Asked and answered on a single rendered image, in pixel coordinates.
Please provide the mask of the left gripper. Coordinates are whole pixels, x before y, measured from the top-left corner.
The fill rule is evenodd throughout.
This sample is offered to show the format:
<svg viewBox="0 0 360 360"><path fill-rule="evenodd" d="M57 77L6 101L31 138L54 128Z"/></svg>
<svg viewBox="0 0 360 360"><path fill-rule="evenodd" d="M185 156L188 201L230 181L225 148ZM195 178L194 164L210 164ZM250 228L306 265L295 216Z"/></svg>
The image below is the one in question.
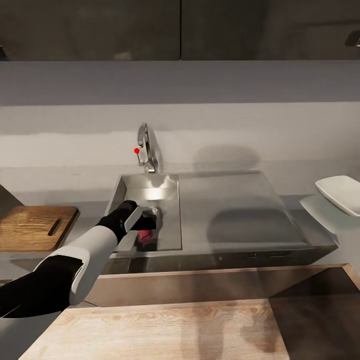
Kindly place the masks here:
<svg viewBox="0 0 360 360"><path fill-rule="evenodd" d="M139 226L133 226L131 231L146 231L146 230L156 230L156 221L153 221L152 217L142 216L142 222Z"/></svg>

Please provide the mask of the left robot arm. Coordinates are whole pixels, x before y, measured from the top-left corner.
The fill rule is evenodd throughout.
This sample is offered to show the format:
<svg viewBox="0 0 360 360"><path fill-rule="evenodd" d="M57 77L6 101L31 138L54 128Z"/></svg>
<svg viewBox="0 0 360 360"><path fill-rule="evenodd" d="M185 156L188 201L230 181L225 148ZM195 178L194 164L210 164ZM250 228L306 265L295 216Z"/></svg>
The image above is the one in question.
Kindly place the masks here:
<svg viewBox="0 0 360 360"><path fill-rule="evenodd" d="M157 213L125 200L33 272L0 286L0 360L19 360L66 308L83 302L123 237L156 230L156 221L144 215Z"/></svg>

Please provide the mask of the vidalia onion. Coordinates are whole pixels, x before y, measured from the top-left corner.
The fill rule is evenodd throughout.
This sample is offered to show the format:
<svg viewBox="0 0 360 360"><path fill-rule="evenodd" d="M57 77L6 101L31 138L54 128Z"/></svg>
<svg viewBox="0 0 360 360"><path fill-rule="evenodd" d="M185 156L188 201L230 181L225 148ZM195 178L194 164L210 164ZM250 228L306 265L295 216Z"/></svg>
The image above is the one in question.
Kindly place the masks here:
<svg viewBox="0 0 360 360"><path fill-rule="evenodd" d="M148 237L152 233L152 229L150 230L138 230L138 234L140 235L140 240L142 241L144 238Z"/></svg>

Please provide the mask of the bowl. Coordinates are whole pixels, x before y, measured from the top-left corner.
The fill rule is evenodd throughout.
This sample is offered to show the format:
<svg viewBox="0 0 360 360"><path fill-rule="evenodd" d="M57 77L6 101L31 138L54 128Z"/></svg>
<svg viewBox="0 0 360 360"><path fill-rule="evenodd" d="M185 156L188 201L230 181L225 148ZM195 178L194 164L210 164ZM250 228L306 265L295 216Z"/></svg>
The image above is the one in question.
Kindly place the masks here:
<svg viewBox="0 0 360 360"><path fill-rule="evenodd" d="M360 183L348 176L334 176L315 183L317 190L336 208L360 217Z"/></svg>

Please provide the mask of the cutting board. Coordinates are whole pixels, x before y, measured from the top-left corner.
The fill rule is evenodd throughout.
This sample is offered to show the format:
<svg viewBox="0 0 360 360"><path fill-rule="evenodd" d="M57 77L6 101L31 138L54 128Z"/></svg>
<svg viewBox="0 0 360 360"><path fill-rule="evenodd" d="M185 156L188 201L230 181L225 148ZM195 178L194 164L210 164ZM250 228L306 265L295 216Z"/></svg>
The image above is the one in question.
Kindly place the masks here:
<svg viewBox="0 0 360 360"><path fill-rule="evenodd" d="M76 206L14 207L0 220L0 252L54 251L78 212Z"/></svg>

